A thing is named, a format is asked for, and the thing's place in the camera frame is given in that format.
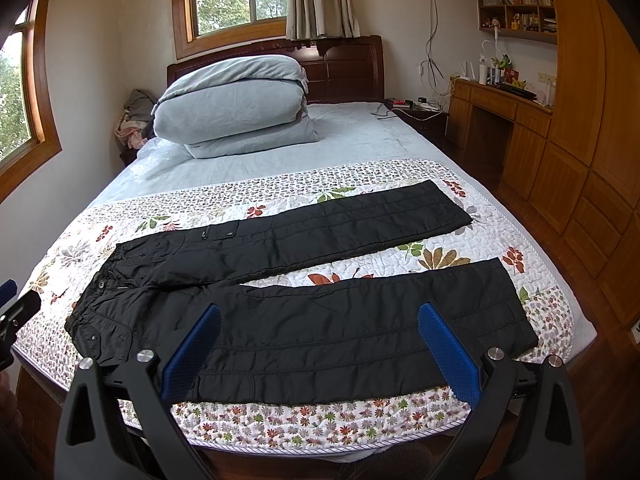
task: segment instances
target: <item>cable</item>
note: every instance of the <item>cable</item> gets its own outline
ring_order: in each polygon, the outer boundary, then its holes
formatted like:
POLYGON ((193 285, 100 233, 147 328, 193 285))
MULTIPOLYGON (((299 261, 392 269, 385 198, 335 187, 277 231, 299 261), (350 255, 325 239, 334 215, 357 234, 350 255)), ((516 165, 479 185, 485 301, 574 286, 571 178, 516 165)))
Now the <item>cable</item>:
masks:
POLYGON ((444 75, 442 71, 438 67, 438 64, 433 59, 432 50, 433 50, 433 38, 435 37, 438 31, 438 2, 437 0, 429 0, 429 39, 424 45, 424 51, 427 55, 427 59, 420 62, 420 66, 422 67, 425 63, 427 64, 427 82, 431 88, 431 91, 435 95, 435 104, 442 110, 444 105, 447 103, 449 96, 452 92, 451 83, 449 82, 449 86, 447 87, 447 91, 442 93, 438 90, 438 76, 440 76, 441 80, 444 80, 444 75))
POLYGON ((376 108, 376 111, 375 112, 371 112, 371 115, 375 116, 376 119, 379 120, 379 121, 384 120, 384 119, 393 119, 394 117, 398 117, 393 112, 402 112, 403 114, 408 115, 409 117, 411 117, 414 121, 428 121, 429 119, 433 119, 434 117, 439 116, 441 113, 443 113, 443 111, 440 110, 439 112, 433 114, 430 117, 427 117, 425 119, 418 119, 418 118, 412 116, 409 112, 406 112, 406 111, 402 110, 402 108, 392 108, 391 110, 387 109, 386 113, 384 115, 383 114, 379 114, 378 110, 380 110, 381 106, 384 106, 384 105, 382 103, 380 103, 378 105, 378 108, 376 108))

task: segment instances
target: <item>white wall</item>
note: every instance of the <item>white wall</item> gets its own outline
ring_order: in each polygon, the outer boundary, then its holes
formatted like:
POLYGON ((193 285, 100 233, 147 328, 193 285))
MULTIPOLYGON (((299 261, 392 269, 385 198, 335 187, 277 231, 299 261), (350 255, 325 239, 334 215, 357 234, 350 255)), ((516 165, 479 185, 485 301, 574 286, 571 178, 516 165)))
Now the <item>white wall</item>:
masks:
MULTIPOLYGON (((166 88, 166 67, 174 63, 171 0, 121 0, 120 30, 127 89, 143 88, 160 95, 166 88)), ((386 95, 415 99, 433 95, 418 66, 426 58, 429 37, 429 0, 352 0, 362 34, 384 39, 386 95)), ((476 0, 437 0, 438 32, 433 41, 433 59, 447 81, 461 71, 459 62, 473 61, 478 71, 483 40, 491 35, 478 30, 476 0)), ((500 47, 507 51, 516 69, 530 84, 538 72, 556 73, 553 45, 508 39, 500 47)))
MULTIPOLYGON (((484 33, 489 40, 493 36, 484 33)), ((495 55, 495 48, 487 43, 487 56, 495 55)), ((520 81, 527 82, 527 90, 538 94, 538 98, 546 96, 545 84, 538 81, 538 72, 556 75, 558 73, 558 48, 554 44, 539 41, 518 40, 516 38, 499 38, 498 47, 513 61, 513 67, 520 74, 520 81)))
MULTIPOLYGON (((492 40, 490 34, 478 30, 477 0, 436 0, 438 31, 433 41, 432 57, 445 77, 460 73, 459 62, 474 63, 478 76, 481 43, 492 40)), ((429 96, 426 76, 422 81, 418 65, 426 56, 424 46, 429 37, 429 0, 353 0, 362 34, 379 34, 385 44, 385 83, 388 96, 415 99, 429 96)), ((505 47, 520 71, 521 78, 534 86, 532 91, 544 89, 537 83, 538 72, 556 74, 556 46, 527 40, 500 38, 498 46, 505 47)), ((488 56, 495 49, 487 44, 488 56)))
POLYGON ((72 219, 123 168, 111 130, 126 99, 118 0, 50 0, 46 63, 62 152, 0 204, 0 279, 22 286, 72 219))

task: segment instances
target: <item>curtain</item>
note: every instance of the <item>curtain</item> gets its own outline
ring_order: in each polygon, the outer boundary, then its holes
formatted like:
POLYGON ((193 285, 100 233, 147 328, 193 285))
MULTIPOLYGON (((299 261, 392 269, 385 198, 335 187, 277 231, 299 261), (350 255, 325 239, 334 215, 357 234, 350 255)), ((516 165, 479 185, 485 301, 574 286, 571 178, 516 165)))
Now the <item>curtain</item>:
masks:
POLYGON ((288 0, 287 39, 357 38, 351 0, 288 0))

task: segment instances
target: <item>metal screw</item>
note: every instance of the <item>metal screw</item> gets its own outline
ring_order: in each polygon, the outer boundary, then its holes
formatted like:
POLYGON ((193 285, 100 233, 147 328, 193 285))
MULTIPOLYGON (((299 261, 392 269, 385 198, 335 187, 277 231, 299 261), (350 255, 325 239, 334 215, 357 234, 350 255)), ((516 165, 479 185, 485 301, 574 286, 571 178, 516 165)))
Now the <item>metal screw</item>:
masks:
POLYGON ((80 363, 78 364, 78 368, 80 368, 81 370, 88 370, 89 368, 91 368, 94 365, 94 360, 91 359, 90 357, 85 357, 84 359, 82 359, 82 361, 80 361, 80 363))
POLYGON ((549 364, 552 365, 553 368, 559 368, 562 366, 562 358, 557 355, 550 355, 546 360, 549 361, 549 364))
POLYGON ((141 363, 148 363, 149 361, 151 361, 151 359, 154 358, 154 355, 155 354, 153 350, 141 350, 140 352, 138 352, 138 355, 136 355, 136 359, 141 363))
POLYGON ((502 349, 498 347, 489 348, 486 351, 486 354, 489 356, 489 359, 493 359, 494 361, 502 361, 504 359, 504 352, 502 349))

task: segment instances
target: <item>wall shelf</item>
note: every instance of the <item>wall shelf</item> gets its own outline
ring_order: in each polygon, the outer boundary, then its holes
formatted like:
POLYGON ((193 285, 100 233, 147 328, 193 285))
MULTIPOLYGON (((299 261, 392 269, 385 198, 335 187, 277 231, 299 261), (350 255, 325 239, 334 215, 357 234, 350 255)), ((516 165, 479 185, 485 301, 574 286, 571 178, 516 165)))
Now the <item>wall shelf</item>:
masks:
MULTIPOLYGON (((480 30, 491 35, 494 30, 488 27, 480 27, 480 30)), ((543 43, 558 44, 558 35, 551 32, 536 32, 535 30, 510 30, 508 28, 498 29, 498 36, 505 38, 520 38, 521 40, 542 41, 543 43)))
POLYGON ((525 3, 527 0, 518 0, 513 4, 508 3, 508 0, 501 1, 500 5, 485 5, 487 0, 478 0, 480 30, 493 34, 494 28, 491 23, 493 19, 497 19, 500 22, 498 30, 500 36, 558 44, 557 33, 544 30, 545 23, 548 23, 545 22, 545 19, 554 20, 556 18, 555 7, 543 4, 549 0, 537 0, 534 4, 525 3), (518 28, 513 28, 514 23, 518 24, 518 28))

